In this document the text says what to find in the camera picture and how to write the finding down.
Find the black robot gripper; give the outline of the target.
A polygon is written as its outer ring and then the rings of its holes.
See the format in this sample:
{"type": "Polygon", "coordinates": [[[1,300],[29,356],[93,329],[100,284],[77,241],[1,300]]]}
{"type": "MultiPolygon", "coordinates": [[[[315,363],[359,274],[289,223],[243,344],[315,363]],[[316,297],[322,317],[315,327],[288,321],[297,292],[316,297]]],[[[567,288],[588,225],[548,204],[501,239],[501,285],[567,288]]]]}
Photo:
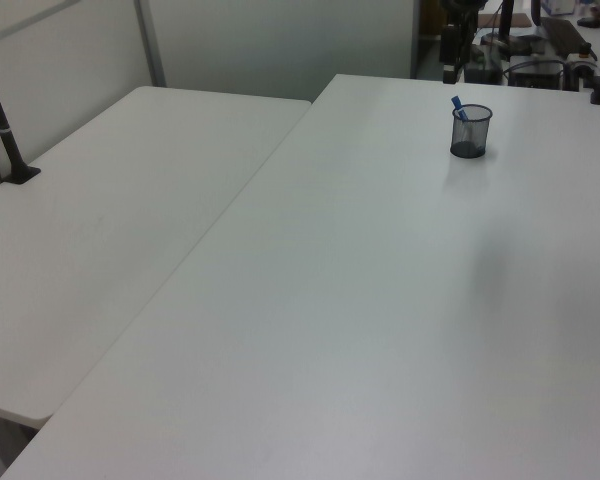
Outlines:
{"type": "Polygon", "coordinates": [[[440,0],[439,5],[447,13],[448,23],[441,31],[440,62],[443,65],[443,82],[455,84],[457,70],[461,70],[470,58],[469,24],[477,22],[482,1],[440,0]]]}

